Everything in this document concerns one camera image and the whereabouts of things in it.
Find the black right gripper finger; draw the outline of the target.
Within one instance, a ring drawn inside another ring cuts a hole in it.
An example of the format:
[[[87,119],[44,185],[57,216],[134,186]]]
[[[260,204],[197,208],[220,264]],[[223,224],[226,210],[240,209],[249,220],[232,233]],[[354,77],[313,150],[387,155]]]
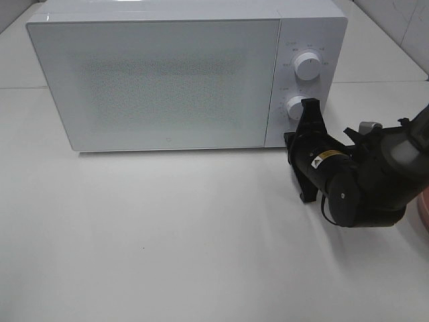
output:
[[[343,132],[352,141],[350,148],[378,148],[382,125],[375,121],[362,121],[358,130],[347,127]]]
[[[328,134],[320,110],[320,101],[315,98],[302,99],[303,111],[296,129],[296,136],[326,136]]]

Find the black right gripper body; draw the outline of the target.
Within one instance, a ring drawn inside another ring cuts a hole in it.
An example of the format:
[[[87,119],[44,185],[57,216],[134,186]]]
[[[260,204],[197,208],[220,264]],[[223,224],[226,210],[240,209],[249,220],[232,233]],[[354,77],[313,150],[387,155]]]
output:
[[[357,219],[359,188],[355,165],[339,142],[319,133],[285,133],[288,161],[292,166],[303,203],[322,193],[321,211],[328,201],[332,222],[352,227]]]

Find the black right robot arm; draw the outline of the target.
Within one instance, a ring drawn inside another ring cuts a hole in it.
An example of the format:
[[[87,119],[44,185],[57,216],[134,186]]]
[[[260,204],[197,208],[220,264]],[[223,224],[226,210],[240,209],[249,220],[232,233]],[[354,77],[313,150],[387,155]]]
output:
[[[397,127],[361,122],[344,133],[345,145],[327,129],[317,99],[302,100],[303,113],[284,141],[303,203],[321,194],[322,216],[340,227],[390,227],[428,187],[428,109]]]

